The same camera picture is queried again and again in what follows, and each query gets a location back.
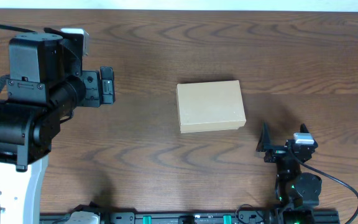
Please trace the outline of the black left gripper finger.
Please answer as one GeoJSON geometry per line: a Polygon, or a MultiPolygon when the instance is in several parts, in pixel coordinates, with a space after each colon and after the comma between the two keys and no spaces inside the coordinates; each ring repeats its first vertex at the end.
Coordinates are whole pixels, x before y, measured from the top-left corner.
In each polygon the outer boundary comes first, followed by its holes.
{"type": "Polygon", "coordinates": [[[114,88],[114,71],[112,67],[101,67],[101,82],[102,82],[102,103],[105,105],[112,105],[116,100],[114,88]]]}
{"type": "Polygon", "coordinates": [[[83,70],[81,79],[85,85],[85,97],[79,103],[79,106],[99,108],[102,100],[100,73],[83,70]]]}

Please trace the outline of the cardboard box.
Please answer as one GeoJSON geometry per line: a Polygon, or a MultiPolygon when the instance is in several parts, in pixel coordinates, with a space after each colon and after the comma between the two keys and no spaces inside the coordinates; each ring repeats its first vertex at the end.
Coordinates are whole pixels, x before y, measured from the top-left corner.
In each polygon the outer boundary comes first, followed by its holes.
{"type": "Polygon", "coordinates": [[[239,129],[246,114],[238,80],[177,85],[180,132],[239,129]]]}

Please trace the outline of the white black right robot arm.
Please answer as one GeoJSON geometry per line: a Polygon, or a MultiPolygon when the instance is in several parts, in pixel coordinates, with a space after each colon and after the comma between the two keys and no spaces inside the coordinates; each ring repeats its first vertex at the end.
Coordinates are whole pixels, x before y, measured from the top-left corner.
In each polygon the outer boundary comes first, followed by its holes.
{"type": "Polygon", "coordinates": [[[276,164],[275,196],[280,201],[265,213],[265,223],[315,222],[313,209],[319,205],[322,180],[315,174],[302,172],[301,165],[312,158],[317,147],[304,124],[283,146],[272,143],[269,128],[263,124],[256,151],[265,154],[266,163],[276,164]]]}

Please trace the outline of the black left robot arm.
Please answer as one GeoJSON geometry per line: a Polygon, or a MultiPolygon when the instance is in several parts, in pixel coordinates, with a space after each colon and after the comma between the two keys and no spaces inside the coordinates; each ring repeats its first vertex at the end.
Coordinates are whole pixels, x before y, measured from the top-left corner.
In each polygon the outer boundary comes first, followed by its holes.
{"type": "Polygon", "coordinates": [[[111,67],[84,70],[89,35],[64,28],[23,32],[9,42],[0,77],[0,223],[38,223],[52,140],[77,107],[115,102],[111,67]]]}

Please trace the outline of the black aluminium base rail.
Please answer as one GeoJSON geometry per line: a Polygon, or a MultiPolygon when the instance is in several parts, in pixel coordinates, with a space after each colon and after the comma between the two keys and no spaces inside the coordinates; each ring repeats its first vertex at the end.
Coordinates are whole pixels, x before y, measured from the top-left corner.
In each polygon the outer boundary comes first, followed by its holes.
{"type": "Polygon", "coordinates": [[[202,223],[339,223],[336,210],[291,211],[278,216],[277,209],[258,209],[243,204],[236,211],[213,212],[152,212],[139,213],[136,210],[108,211],[94,203],[79,205],[65,214],[40,216],[40,223],[109,223],[109,224],[202,224],[202,223]]]}

